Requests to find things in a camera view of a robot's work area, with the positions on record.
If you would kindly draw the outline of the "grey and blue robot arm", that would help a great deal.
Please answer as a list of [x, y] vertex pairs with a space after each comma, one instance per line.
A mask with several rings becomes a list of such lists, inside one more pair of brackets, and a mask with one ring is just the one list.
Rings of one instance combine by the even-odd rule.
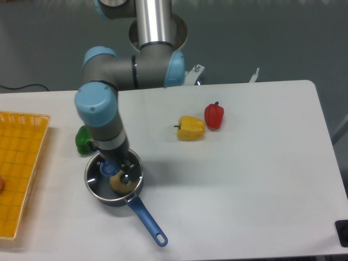
[[110, 48], [89, 49], [82, 66], [83, 85], [74, 103], [101, 156], [136, 181], [135, 164], [120, 112], [120, 90], [180, 86], [185, 81], [184, 55], [176, 51], [176, 25], [170, 1], [95, 1], [108, 19], [135, 17], [139, 54], [122, 58]]

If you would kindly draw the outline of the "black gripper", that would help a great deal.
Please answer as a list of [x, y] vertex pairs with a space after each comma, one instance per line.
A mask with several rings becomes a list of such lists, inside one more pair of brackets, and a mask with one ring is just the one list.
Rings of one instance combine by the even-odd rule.
[[103, 159], [115, 161], [120, 164], [117, 167], [117, 170], [118, 172], [124, 172], [124, 174], [121, 175], [121, 182], [123, 184], [128, 184], [129, 182], [135, 182], [138, 180], [139, 174], [137, 169], [139, 164], [124, 164], [126, 161], [129, 161], [129, 141], [123, 141], [122, 143], [113, 141], [92, 141], [91, 146], [100, 152]]

